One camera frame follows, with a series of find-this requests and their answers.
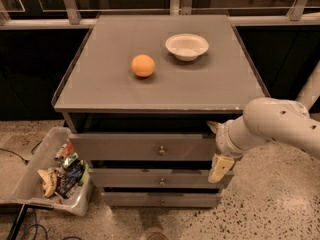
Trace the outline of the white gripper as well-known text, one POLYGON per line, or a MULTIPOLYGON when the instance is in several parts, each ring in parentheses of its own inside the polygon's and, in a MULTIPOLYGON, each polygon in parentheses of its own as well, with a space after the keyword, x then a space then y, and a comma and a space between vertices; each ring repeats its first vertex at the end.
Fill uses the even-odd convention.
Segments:
POLYGON ((228 120, 225 123, 215 121, 207 122, 210 130, 216 134, 216 146, 221 153, 213 156, 212 168, 208 175, 209 183, 220 182, 234 165, 235 160, 233 158, 240 158, 243 156, 242 150, 232 142, 229 135, 229 126, 231 123, 232 120, 228 120))

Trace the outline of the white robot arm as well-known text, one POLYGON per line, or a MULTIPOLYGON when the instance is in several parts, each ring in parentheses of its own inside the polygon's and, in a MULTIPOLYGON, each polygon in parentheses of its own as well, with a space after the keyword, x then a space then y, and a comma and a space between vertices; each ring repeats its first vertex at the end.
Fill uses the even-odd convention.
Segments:
POLYGON ((278 141, 320 158, 320 122, 310 118, 309 109, 320 96, 320 62, 317 63, 297 99, 257 98, 244 108, 243 115, 225 123, 208 121, 216 135, 208 181, 218 183, 236 158, 248 150, 278 141))

